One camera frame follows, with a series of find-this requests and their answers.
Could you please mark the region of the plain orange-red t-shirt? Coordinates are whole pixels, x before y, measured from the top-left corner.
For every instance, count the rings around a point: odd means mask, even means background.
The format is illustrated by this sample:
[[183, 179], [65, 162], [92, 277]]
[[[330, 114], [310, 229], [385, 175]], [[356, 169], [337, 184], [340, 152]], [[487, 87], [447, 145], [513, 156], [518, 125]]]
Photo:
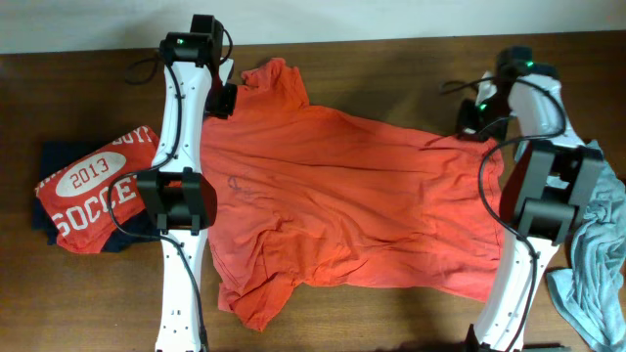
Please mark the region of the plain orange-red t-shirt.
[[264, 330], [303, 284], [488, 297], [503, 241], [493, 141], [315, 106], [282, 59], [242, 79], [234, 113], [201, 132], [222, 311]]

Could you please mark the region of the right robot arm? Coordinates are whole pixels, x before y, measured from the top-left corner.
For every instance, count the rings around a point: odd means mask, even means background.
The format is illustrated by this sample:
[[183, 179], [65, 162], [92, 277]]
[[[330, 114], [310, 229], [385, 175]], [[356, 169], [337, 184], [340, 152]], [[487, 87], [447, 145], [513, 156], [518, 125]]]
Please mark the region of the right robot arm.
[[585, 146], [563, 107], [554, 66], [513, 46], [497, 57], [494, 72], [469, 84], [457, 117], [460, 139], [497, 140], [496, 152], [521, 153], [489, 214], [504, 229], [504, 250], [485, 307], [469, 326], [466, 351], [520, 351], [536, 290], [553, 256], [580, 226], [604, 158]]

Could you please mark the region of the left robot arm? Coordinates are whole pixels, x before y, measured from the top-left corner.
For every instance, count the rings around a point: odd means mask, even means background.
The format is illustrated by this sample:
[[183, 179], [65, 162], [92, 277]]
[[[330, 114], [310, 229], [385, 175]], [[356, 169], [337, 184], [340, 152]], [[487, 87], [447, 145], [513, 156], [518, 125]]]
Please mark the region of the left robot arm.
[[201, 264], [217, 195], [201, 173], [201, 130], [209, 117], [233, 114], [238, 88], [230, 83], [233, 42], [212, 15], [195, 15], [186, 32], [159, 44], [165, 107], [159, 146], [137, 188], [162, 246], [163, 291], [158, 352], [205, 351]]

